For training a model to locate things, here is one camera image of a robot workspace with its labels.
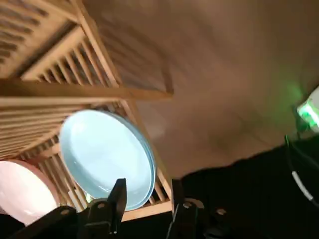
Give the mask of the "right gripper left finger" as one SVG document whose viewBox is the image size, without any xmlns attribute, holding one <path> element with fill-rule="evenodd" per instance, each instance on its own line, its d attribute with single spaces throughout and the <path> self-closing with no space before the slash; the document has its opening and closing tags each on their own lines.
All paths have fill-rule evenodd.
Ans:
<svg viewBox="0 0 319 239">
<path fill-rule="evenodd" d="M 77 212 L 61 206 L 14 234 L 16 239 L 113 239 L 127 203 L 127 185 L 117 179 L 107 198 L 92 200 Z"/>
</svg>

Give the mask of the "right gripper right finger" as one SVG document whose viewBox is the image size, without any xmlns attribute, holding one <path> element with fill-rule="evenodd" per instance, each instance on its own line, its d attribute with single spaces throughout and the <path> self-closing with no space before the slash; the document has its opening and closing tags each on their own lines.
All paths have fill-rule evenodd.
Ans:
<svg viewBox="0 0 319 239">
<path fill-rule="evenodd" d="M 230 230 L 215 222 L 195 202 L 184 196 L 182 183 L 171 182 L 172 222 L 169 226 L 170 239 L 230 239 Z"/>
</svg>

